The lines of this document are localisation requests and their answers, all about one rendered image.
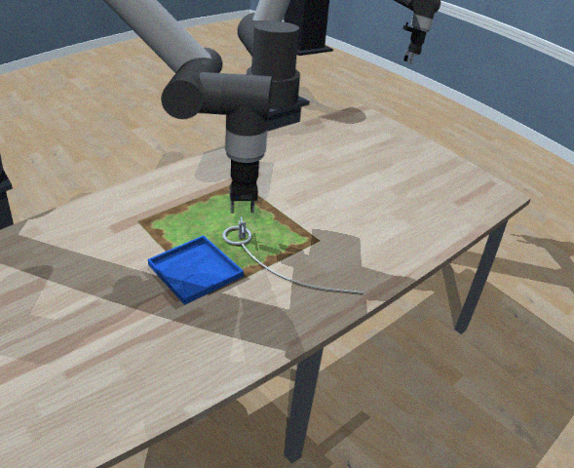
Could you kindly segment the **green grass turf mat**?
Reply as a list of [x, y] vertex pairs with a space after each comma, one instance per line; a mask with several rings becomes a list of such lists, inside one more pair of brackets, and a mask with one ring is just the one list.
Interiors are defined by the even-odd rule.
[[231, 245], [223, 239], [224, 230], [239, 226], [240, 217], [251, 232], [245, 247], [267, 267], [320, 242], [259, 195], [254, 213], [250, 201], [234, 201], [234, 213], [230, 214], [229, 190], [230, 185], [138, 221], [165, 251], [204, 235], [244, 270], [244, 277], [208, 295], [265, 268], [242, 245]]

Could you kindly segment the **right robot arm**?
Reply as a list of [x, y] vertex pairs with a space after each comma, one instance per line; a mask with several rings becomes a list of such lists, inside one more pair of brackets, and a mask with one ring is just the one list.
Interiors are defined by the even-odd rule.
[[103, 1], [175, 73], [161, 97], [168, 114], [226, 115], [227, 131], [237, 136], [267, 131], [272, 76], [220, 73], [219, 53], [203, 48], [157, 0]]

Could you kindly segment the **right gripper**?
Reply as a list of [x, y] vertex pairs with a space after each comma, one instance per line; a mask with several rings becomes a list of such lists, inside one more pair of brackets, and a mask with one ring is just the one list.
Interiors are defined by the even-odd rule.
[[266, 152], [267, 131], [258, 136], [237, 136], [226, 129], [225, 150], [231, 159], [231, 214], [234, 213], [234, 201], [251, 201], [250, 209], [254, 213], [254, 201], [258, 198], [259, 160]]

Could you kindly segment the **light grey ring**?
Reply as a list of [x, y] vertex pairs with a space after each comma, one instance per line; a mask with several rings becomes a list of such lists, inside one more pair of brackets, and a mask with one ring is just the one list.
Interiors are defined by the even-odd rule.
[[233, 229], [239, 229], [239, 226], [229, 227], [229, 228], [225, 229], [224, 232], [223, 232], [223, 235], [222, 235], [222, 236], [223, 236], [223, 239], [224, 239], [227, 243], [229, 243], [229, 244], [231, 244], [231, 245], [241, 245], [241, 244], [246, 244], [246, 243], [248, 243], [248, 242], [250, 241], [250, 239], [251, 239], [251, 232], [250, 232], [247, 228], [246, 228], [246, 232], [248, 232], [249, 237], [248, 237], [245, 241], [242, 241], [242, 242], [233, 242], [233, 241], [228, 240], [228, 239], [226, 238], [226, 233], [227, 233], [228, 231], [230, 231], [230, 230], [233, 230]]

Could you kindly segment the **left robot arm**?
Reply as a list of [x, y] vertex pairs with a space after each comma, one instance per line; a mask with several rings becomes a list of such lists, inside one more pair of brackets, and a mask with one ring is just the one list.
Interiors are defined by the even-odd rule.
[[[252, 53], [247, 75], [273, 76], [271, 108], [294, 105], [299, 93], [300, 72], [295, 69], [299, 27], [283, 22], [289, 1], [259, 0], [255, 13], [243, 17], [237, 29]], [[440, 0], [394, 1], [428, 19], [440, 8]]]

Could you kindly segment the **blue tray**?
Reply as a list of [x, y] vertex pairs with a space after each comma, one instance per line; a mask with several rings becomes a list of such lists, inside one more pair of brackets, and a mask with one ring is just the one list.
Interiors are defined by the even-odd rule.
[[244, 277], [204, 235], [149, 258], [148, 265], [184, 305]]

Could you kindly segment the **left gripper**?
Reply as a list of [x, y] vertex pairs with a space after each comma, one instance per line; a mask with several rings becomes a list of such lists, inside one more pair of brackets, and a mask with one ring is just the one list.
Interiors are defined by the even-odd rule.
[[[404, 53], [403, 57], [404, 61], [407, 61], [408, 59], [408, 63], [412, 64], [414, 55], [419, 56], [421, 54], [422, 44], [424, 44], [426, 33], [431, 30], [432, 21], [433, 21], [432, 19], [428, 19], [413, 14], [411, 21], [412, 28], [407, 26], [408, 22], [406, 23], [406, 25], [403, 26], [404, 30], [412, 32], [410, 37], [411, 40], [410, 45], [408, 47], [408, 50], [405, 50]], [[409, 51], [410, 56], [408, 58]]]

